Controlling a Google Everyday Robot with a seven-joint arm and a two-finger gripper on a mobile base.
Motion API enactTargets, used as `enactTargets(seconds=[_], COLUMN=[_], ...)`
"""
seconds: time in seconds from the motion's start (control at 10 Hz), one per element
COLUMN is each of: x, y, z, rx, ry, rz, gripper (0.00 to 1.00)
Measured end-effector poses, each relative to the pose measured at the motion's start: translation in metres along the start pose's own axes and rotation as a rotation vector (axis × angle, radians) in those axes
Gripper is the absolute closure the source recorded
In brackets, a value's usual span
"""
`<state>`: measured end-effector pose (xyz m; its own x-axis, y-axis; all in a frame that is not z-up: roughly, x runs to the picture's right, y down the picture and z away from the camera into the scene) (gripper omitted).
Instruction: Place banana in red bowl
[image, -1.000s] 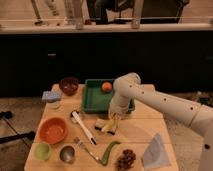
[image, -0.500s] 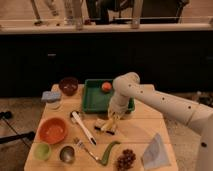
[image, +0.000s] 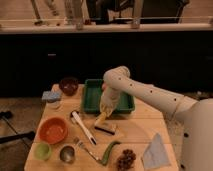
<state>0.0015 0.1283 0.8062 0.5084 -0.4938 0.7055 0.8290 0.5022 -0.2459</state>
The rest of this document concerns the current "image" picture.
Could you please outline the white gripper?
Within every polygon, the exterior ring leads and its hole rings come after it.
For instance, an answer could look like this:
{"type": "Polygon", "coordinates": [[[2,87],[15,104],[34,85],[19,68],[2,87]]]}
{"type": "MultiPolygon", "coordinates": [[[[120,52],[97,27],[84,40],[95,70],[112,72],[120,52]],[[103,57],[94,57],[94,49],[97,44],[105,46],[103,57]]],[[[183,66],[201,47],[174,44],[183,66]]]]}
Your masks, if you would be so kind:
{"type": "Polygon", "coordinates": [[[109,117],[116,109],[120,100],[120,95],[121,92],[119,90],[107,87],[101,95],[100,112],[105,112],[106,116],[109,117]]]}

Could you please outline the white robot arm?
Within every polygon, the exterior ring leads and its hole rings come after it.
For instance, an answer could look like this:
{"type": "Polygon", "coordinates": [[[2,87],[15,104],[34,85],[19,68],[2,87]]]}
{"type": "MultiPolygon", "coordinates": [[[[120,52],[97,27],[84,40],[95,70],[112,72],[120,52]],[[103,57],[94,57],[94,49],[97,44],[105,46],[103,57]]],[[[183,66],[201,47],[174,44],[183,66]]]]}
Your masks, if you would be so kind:
{"type": "Polygon", "coordinates": [[[140,83],[126,66],[106,71],[100,111],[110,116],[125,92],[184,125],[181,171],[213,171],[213,98],[195,100],[183,94],[140,83]]]}

